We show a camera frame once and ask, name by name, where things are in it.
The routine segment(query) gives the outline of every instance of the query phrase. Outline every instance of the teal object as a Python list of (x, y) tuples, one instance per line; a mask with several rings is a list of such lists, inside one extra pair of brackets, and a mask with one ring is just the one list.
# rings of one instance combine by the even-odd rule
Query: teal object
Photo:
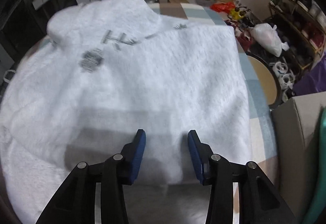
[(315, 194), (302, 224), (313, 224), (326, 207), (326, 108), (322, 114), (319, 133), (319, 172)]

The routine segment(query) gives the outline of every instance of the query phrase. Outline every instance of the red plastic bag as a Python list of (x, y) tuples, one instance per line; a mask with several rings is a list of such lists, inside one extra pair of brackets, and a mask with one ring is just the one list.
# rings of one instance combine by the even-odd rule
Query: red plastic bag
[(226, 12), (229, 13), (231, 9), (235, 8), (234, 3), (228, 2), (228, 3), (214, 3), (210, 6), (210, 9), (216, 11), (216, 12)]

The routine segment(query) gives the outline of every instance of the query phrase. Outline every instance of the purple fabric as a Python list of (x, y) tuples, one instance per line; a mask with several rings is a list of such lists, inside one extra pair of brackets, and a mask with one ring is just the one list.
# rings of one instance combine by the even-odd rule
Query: purple fabric
[(294, 86), (296, 95), (314, 94), (326, 91), (326, 55)]

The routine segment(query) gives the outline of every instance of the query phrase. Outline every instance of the white fabric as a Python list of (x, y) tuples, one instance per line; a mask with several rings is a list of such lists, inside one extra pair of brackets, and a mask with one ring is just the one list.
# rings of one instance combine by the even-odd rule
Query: white fabric
[[(126, 44), (113, 40), (122, 33)], [(56, 13), (48, 35), (52, 43), (18, 68), (0, 112), (2, 167), (23, 224), (37, 220), (78, 162), (103, 162), (139, 128), (147, 142), (137, 184), (197, 182), (191, 129), (229, 161), (251, 160), (248, 95), (231, 27), (158, 15), (143, 0), (103, 0)], [(94, 49), (103, 60), (88, 72), (81, 62)], [(126, 189), (131, 223), (203, 223), (207, 188), (158, 190)], [(189, 199), (192, 192), (203, 196)]]

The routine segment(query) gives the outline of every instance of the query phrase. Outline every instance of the patterned tablecloth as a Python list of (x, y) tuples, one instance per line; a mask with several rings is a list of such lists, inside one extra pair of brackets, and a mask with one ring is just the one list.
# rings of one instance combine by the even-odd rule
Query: patterned tablecloth
[[(154, 3), (149, 4), (149, 7), (154, 12), (162, 15), (211, 25), (225, 25), (217, 12), (200, 5), (189, 3)], [(50, 38), (48, 36), (40, 40), (27, 52), (21, 63), (49, 41)], [(269, 107), (255, 70), (239, 43), (238, 51), (248, 90), (253, 160), (258, 163), (269, 179), (277, 186), (278, 157)]]

